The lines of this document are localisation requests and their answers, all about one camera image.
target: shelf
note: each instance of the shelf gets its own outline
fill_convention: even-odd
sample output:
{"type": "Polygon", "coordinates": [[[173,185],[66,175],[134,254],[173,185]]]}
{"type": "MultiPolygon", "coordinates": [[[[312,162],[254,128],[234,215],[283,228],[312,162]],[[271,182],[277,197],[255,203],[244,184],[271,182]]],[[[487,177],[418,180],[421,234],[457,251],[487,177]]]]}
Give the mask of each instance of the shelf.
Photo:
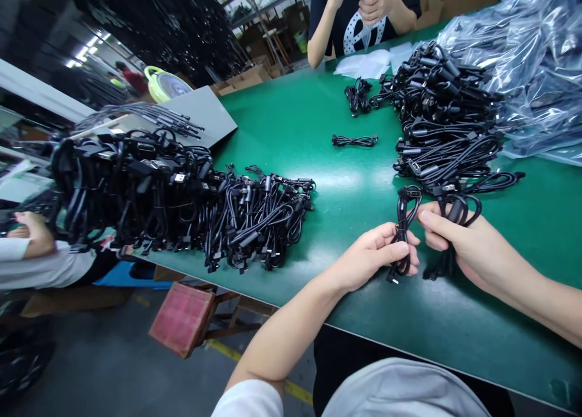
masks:
{"type": "MultiPolygon", "coordinates": [[[[260,12],[261,14],[264,14],[264,13],[265,13],[265,12],[267,12],[267,11],[271,11],[271,9],[275,8],[277,5],[280,5],[280,4],[282,4],[284,1],[286,1],[286,0],[275,0],[275,1],[271,2],[269,5],[267,5],[267,6],[263,7],[263,8],[261,8],[261,9],[259,10],[259,12],[260,12]]],[[[250,14],[247,14],[247,15],[245,15],[245,17],[239,18],[237,21],[235,21],[235,22],[232,22],[232,23],[230,24],[230,27],[231,27],[232,29],[234,29],[234,28],[236,28],[236,27],[239,27],[239,26],[245,25],[245,24],[247,24],[248,22],[250,22],[252,19],[254,19],[255,17],[257,17],[257,16],[258,16],[258,14],[257,14],[257,13],[255,13],[255,12],[252,12],[252,13],[250,13],[250,14]]]]}

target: green table surface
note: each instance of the green table surface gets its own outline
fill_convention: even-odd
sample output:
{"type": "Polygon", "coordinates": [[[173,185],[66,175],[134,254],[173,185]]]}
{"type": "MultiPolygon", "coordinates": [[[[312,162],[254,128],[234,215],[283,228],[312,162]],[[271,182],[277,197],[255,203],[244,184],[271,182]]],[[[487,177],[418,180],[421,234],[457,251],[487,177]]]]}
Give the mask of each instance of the green table surface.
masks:
{"type": "MultiPolygon", "coordinates": [[[[435,37],[443,25],[380,47],[435,37]]],[[[344,97],[353,79],[302,70],[221,98],[238,130],[218,150],[216,167],[236,172],[257,164],[288,178],[313,178],[315,210],[285,266],[266,272],[259,261],[240,275],[222,263],[208,274],[200,252],[156,252],[150,259],[187,275],[282,306],[336,260],[360,234],[396,219],[397,190],[409,179],[393,170],[401,127],[383,107],[353,118],[344,97]],[[374,148],[336,148],[333,134],[378,135],[374,148]]],[[[378,92],[375,82],[370,94],[378,92]]],[[[518,185],[481,195],[484,216],[541,273],[582,289],[582,170],[540,158],[498,158],[493,167],[527,173],[518,185]]],[[[421,227],[412,230],[421,235],[421,227]]],[[[419,250],[421,268],[435,255],[419,250]]],[[[464,276],[400,285],[374,277],[347,295],[327,323],[455,370],[575,410],[582,385],[582,352],[550,330],[474,287],[464,276]]]]}

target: white sleeve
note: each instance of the white sleeve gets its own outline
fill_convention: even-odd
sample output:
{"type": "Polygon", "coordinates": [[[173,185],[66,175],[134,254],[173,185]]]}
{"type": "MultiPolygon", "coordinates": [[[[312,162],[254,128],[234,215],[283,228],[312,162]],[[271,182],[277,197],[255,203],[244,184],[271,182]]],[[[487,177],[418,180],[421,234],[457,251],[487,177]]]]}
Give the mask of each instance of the white sleeve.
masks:
{"type": "Polygon", "coordinates": [[[0,262],[20,261],[30,238],[0,238],[0,262]]]}
{"type": "Polygon", "coordinates": [[[283,417],[283,401],[274,386],[248,379],[222,395],[211,417],[283,417]]]}

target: gray floor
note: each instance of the gray floor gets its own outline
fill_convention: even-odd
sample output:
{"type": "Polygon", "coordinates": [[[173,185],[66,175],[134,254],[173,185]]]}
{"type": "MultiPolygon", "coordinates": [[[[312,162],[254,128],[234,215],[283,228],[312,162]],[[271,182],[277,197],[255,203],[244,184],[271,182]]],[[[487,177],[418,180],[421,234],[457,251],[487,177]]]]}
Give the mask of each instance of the gray floor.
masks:
{"type": "MultiPolygon", "coordinates": [[[[235,362],[203,347],[183,361],[151,339],[147,332],[164,297],[164,292],[139,290],[123,307],[55,319],[58,346],[53,361],[23,400],[2,414],[210,416],[235,362]]],[[[252,335],[222,342],[242,353],[252,335]]],[[[314,377],[312,349],[308,349],[290,380],[312,391],[314,377]]],[[[522,396],[512,399],[518,417],[566,415],[522,396]]],[[[309,405],[289,395],[284,408],[287,417],[314,415],[309,405]]]]}

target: wooden stool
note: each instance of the wooden stool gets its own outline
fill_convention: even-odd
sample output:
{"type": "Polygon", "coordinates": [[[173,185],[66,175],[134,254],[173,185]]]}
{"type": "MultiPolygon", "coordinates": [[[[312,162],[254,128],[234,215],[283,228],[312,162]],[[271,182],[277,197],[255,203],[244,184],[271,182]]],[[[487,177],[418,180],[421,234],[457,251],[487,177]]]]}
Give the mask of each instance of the wooden stool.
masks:
{"type": "Polygon", "coordinates": [[[220,303],[240,296],[235,292],[217,296],[217,289],[212,284],[190,287],[174,282],[149,335],[186,359],[205,340],[260,328],[260,323],[245,324],[238,320],[238,308],[234,314],[215,314],[220,303]],[[222,328],[209,330],[211,323],[222,328]]]}
{"type": "MultiPolygon", "coordinates": [[[[283,47],[281,39],[279,38],[279,34],[282,33],[283,31],[284,31],[284,29],[279,29],[279,30],[271,29],[268,31],[268,34],[271,37],[271,40],[273,40],[273,43],[275,44],[275,48],[281,54],[281,60],[283,61],[283,63],[286,66],[291,67],[291,59],[289,58],[289,55],[287,54],[287,51],[283,47]]],[[[275,64],[277,64],[277,58],[275,57],[275,52],[273,52],[273,48],[271,48],[271,43],[269,43],[267,41],[267,45],[269,46],[269,50],[271,51],[271,56],[273,56],[273,61],[275,62],[275,64]]]]}

